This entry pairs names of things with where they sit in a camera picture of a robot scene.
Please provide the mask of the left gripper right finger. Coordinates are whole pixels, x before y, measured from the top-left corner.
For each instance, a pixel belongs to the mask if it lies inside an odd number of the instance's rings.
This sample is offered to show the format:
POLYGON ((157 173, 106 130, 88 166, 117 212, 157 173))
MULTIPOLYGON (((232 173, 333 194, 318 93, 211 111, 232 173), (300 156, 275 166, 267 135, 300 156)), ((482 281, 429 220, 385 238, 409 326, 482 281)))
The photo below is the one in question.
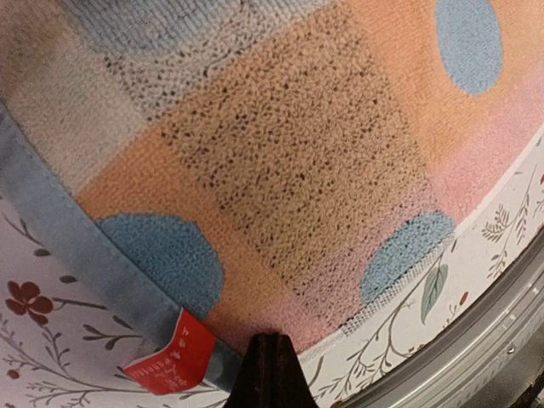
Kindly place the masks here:
POLYGON ((297 354, 287 335, 273 335, 271 406, 316 407, 297 354))

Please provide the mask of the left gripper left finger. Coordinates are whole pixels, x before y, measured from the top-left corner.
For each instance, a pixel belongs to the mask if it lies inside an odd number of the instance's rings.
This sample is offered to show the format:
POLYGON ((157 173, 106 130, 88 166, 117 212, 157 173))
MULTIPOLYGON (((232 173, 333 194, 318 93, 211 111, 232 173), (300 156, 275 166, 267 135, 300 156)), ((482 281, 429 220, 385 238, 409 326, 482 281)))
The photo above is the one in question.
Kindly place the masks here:
POLYGON ((271 407, 271 346, 271 334, 261 333, 252 338, 224 407, 271 407))

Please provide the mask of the blue patterned towel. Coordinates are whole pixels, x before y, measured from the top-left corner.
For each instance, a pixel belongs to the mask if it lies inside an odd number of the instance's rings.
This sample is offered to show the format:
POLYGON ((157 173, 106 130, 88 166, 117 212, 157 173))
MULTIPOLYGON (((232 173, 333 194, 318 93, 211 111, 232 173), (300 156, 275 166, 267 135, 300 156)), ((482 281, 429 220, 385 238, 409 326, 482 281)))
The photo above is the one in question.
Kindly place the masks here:
POLYGON ((224 391, 326 351, 543 144, 540 1, 4 1, 1 203, 148 348, 224 391))

